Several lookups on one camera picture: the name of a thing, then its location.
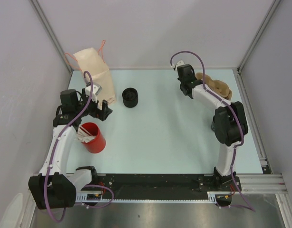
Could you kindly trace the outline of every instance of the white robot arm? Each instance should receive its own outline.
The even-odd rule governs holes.
[[[234,147],[241,143],[241,136],[238,125],[227,105],[231,106],[235,111],[245,135],[248,133],[248,126],[243,105],[240,102],[231,103],[218,94],[215,94],[215,96],[210,94],[208,92],[210,88],[207,85],[203,85],[202,80],[196,79],[191,65],[184,64],[181,61],[181,64],[177,65],[176,69],[179,76],[178,80],[181,82],[180,89],[184,95],[200,101],[214,113],[214,132],[220,142],[219,160],[214,168],[214,175],[222,180],[221,182],[229,181],[231,179]]]
[[[203,85],[197,85],[195,88],[192,89],[192,97],[193,99],[196,99],[203,103],[207,108],[213,111],[213,113],[219,107],[226,107],[226,105],[223,104],[221,101],[217,100],[217,98],[207,93],[204,90]],[[230,101],[224,99],[223,97],[220,98],[229,105],[231,105]],[[235,142],[232,143],[230,146],[220,143],[219,159],[218,164],[216,166],[216,170],[221,176],[228,176],[231,174],[230,167],[232,163],[234,147],[236,144],[239,143],[240,142]]]
[[[87,105],[88,95],[91,92],[91,102],[88,107],[77,118],[71,126],[67,127],[63,134],[59,137],[62,130],[80,113]],[[78,100],[77,91],[73,89],[65,90],[60,93],[61,106],[58,107],[56,117],[53,120],[53,138],[52,143],[42,168],[38,176],[30,177],[29,188],[39,209],[46,209],[44,203],[44,184],[48,166],[50,167],[48,183],[48,200],[50,208],[66,208],[72,207],[75,203],[76,192],[80,191],[84,186],[95,181],[97,178],[94,167],[79,167],[75,173],[69,178],[66,177],[66,167],[69,157],[70,148],[73,140],[76,138],[78,127],[81,123],[81,118],[90,115],[98,118],[101,121],[112,113],[108,108],[107,101],[103,100],[102,109],[98,109],[97,95],[101,91],[98,84],[88,85],[79,93],[81,98]]]

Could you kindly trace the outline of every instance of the light blue table surface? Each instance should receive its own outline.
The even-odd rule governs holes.
[[[232,70],[206,73],[229,85],[233,102],[241,101]],[[113,113],[104,122],[90,116],[82,119],[99,126],[106,147],[91,154],[74,141],[67,173],[81,166],[94,166],[98,173],[213,173],[219,154],[219,142],[210,128],[214,113],[182,94],[175,71],[113,70],[111,74],[117,96],[110,106]],[[81,73],[75,71],[69,88],[81,91],[84,87]],[[128,87],[138,91],[134,108],[122,102]],[[238,149],[236,171],[262,173],[251,131]]]

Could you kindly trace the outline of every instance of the gray wall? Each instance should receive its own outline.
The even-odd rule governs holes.
[[[44,161],[69,77],[29,1],[0,1],[0,220]]]
[[[99,48],[110,68],[168,68],[177,51],[237,67],[273,0],[39,0],[66,52]],[[194,56],[182,55],[194,65]]]
[[[277,10],[243,69],[267,156],[292,198],[292,0]]]

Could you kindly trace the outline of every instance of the red pencil holder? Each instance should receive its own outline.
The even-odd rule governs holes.
[[[100,132],[98,126],[95,123],[84,123],[82,125],[90,134],[95,138],[89,142],[83,142],[84,146],[90,153],[99,153],[106,146],[106,140]]]

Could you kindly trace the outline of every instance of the plush toy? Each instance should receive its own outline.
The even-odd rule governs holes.
[[[196,73],[195,77],[197,79],[202,79],[203,73]],[[229,89],[228,85],[220,80],[212,80],[210,76],[205,75],[205,84],[208,85],[208,87],[213,90],[215,93],[220,95],[221,97],[231,100],[232,98],[232,91]]]

